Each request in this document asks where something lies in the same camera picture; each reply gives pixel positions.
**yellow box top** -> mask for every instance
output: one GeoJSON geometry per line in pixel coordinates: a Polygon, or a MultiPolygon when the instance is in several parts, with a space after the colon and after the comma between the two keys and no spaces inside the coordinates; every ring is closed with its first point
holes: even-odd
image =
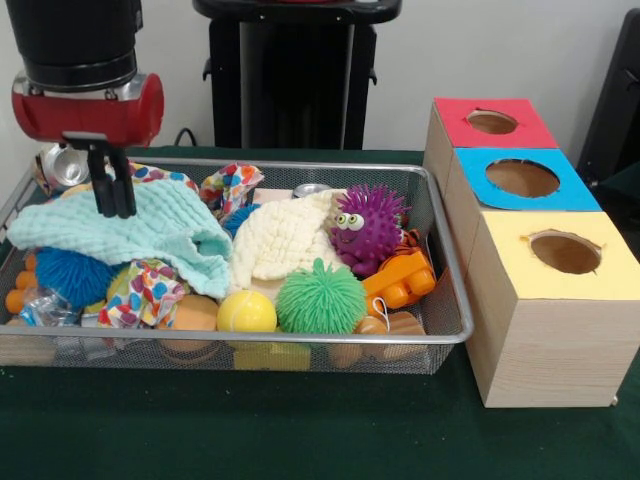
{"type": "Polygon", "coordinates": [[[640,264],[604,212],[487,211],[519,298],[640,300],[640,264]]]}

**green spiky ball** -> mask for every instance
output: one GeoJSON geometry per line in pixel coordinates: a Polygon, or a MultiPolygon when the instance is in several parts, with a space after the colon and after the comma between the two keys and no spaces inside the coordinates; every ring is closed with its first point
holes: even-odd
{"type": "Polygon", "coordinates": [[[365,290],[346,268],[324,268],[322,259],[313,271],[301,270],[287,277],[276,299],[282,330],[288,333],[352,333],[365,316],[365,290]]]}

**white wall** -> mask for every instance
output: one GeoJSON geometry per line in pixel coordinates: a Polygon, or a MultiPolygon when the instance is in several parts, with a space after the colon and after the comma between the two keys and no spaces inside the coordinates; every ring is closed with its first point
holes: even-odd
{"type": "Polygon", "coordinates": [[[637,0],[405,0],[378,27],[366,148],[423,149],[430,100],[527,97],[576,162],[637,0]]]}
{"type": "MultiPolygon", "coordinates": [[[[528,97],[577,160],[624,14],[635,0],[404,0],[401,16],[378,26],[377,87],[370,90],[365,148],[424,148],[434,96],[528,97]]],[[[191,2],[143,0],[141,70],[159,73],[169,144],[183,126],[213,142],[208,20],[191,2]]],[[[21,68],[0,6],[0,203],[36,151],[19,131],[9,88],[21,68]]]]}

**black stand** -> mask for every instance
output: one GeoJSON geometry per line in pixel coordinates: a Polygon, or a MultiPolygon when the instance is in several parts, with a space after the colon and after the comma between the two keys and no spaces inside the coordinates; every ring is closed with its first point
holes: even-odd
{"type": "Polygon", "coordinates": [[[361,149],[376,33],[401,0],[194,0],[209,28],[220,147],[361,149]]]}
{"type": "Polygon", "coordinates": [[[624,21],[578,172],[640,260],[640,9],[624,21]]]}
{"type": "Polygon", "coordinates": [[[640,160],[640,9],[624,21],[578,164],[595,185],[640,160]]]}

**stacked boxes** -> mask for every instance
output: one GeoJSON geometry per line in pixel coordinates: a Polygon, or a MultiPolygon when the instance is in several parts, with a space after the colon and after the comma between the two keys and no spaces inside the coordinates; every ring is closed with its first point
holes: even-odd
{"type": "Polygon", "coordinates": [[[425,166],[465,275],[485,405],[610,405],[640,344],[640,265],[531,104],[436,99],[425,166]]]}

